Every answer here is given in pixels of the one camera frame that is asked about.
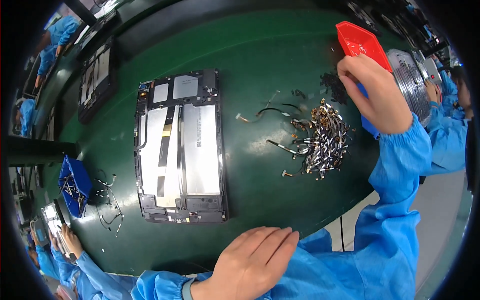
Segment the blue esd smock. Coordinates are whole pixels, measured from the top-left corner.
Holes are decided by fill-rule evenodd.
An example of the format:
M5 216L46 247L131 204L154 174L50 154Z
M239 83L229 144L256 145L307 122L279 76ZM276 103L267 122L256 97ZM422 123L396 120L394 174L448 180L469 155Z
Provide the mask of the blue esd smock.
M78 21L72 16L65 16L47 28L50 31L51 43L40 51L40 67L37 75L44 75L55 61L55 53L58 45L66 45L70 36L77 30Z
M52 253L45 251L42 246L35 246L35 251L38 254L38 264L40 270L47 276L50 276L56 280L60 280L60 270L57 262L53 258Z
M20 118L20 123L22 129L20 130L20 135L24 137L30 137L30 130L32 129L33 116L35 114L35 100L25 99L20 105L20 113L22 117Z
M419 255L415 226L420 215L408 210L417 193L419 175L432 161L432 146L416 116L407 132L380 134L379 143L380 158L369 182L380 200L360 213L355 250L332 252L332 239L325 229L305 237L280 281L258 299L414 298ZM197 279L210 275L199 274ZM182 287L189 280L167 271L145 271L132 296L181 300Z
M60 251L51 248L58 263L60 283L73 289L77 287L80 300L125 300L131 299L130 291L137 277L118 276L103 272L83 251L76 260L78 266L66 262Z
M435 60L437 68L443 67L439 60ZM458 90L456 84L448 76L446 71L440 72L442 79L442 108L446 117L452 117L456 120L463 120L465 112L462 108L455 108L454 104L458 102Z
M460 171L465 168L468 120L446 117L443 107L430 102L432 117L427 127L432 141L432 166L423 176Z

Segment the black pillar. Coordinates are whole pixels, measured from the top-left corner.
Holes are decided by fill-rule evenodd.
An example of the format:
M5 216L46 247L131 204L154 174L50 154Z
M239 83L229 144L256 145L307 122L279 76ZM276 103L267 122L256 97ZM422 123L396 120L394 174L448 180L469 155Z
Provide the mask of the black pillar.
M61 163L65 155L77 158L74 143L26 139L9 135L6 138L7 161L10 167Z
M79 0L64 0L64 3L88 26L92 27L96 23L96 17Z

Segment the green workbench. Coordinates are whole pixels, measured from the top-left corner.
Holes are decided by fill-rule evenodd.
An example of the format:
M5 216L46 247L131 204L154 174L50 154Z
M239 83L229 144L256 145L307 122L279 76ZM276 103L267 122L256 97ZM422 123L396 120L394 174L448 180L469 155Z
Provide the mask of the green workbench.
M332 171L320 181L313 174L281 177L284 169L296 172L301 159L292 160L290 154L265 140L287 145L291 134L305 134L295 132L287 117L268 111L255 123L235 119L239 112L254 118L276 90L280 93L273 106L304 104L311 109L322 98L329 101L330 95L321 94L324 87L320 75L331 72L343 56L335 24L345 19L332 11L308 10L233 15L163 40L120 67L117 94L87 126L81 125L74 114L60 135L62 142L78 142L92 179L105 180L99 169L109 176L117 175L112 189L125 216L118 237L115 231L119 218L108 231L100 224L93 205L87 207L85 217L72 220L84 249L100 268L136 276L149 269L182 274L212 270L221 251L250 228L291 226L302 238L372 192L368 176L378 158L378 143L361 128L360 113L350 99L347 105L330 103L352 128L358 129L350 142L351 157L344 155L341 172ZM386 30L383 33L379 40L385 50L407 48ZM140 212L133 166L138 83L203 68L220 70L230 220L198 226L148 223ZM65 86L55 88L68 90ZM292 96L292 89L314 97L304 100ZM77 101L72 94L71 101ZM45 190L49 199L57 197L59 171L59 164L45 167L45 188L36 195L38 207L45 203ZM98 209L106 219L115 214L113 207L105 204Z

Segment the hand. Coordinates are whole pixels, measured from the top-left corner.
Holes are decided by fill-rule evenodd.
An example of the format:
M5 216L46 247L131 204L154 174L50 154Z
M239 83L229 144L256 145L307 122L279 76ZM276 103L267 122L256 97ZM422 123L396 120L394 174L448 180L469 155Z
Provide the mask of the hand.
M83 252L82 244L78 240L78 237L65 223L63 223L61 226L61 232L68 249L70 249L70 251L75 254L75 257L78 259Z
M345 56L337 65L338 76L360 113L381 133L407 131L413 122L408 104L393 75L365 54ZM368 99L354 81L367 90Z
M60 251L59 250L59 246L57 244L57 239L53 236L52 232L50 231L50 229L48 230L48 237L50 237L50 243L52 243L52 247L53 249L55 249L55 251Z
M259 227L237 237L223 250L212 276L194 282L194 300L251 300L273 288L287 269L299 241L292 228Z
M435 102L440 105L440 90L436 84L433 84L430 80L425 80L425 89L427 90L427 97L430 102Z
M57 57L58 55L60 55L60 53L62 52L63 48L65 48L64 45L58 45L58 46L57 46L57 52L55 53L55 57Z
M33 238L33 243L35 243L35 246L39 246L40 242L38 241L38 238L36 237L35 230L33 228L33 221L30 222L30 234L32 235Z
M43 78L42 75L38 75L35 80L35 87L39 87L42 84Z

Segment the red plastic tray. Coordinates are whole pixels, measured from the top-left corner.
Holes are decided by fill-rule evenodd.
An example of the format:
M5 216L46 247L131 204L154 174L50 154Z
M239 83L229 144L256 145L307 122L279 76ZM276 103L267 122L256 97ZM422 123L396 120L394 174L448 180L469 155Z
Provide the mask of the red plastic tray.
M384 69L392 71L385 51L373 33L347 21L338 23L336 30L345 55L358 56L363 53Z

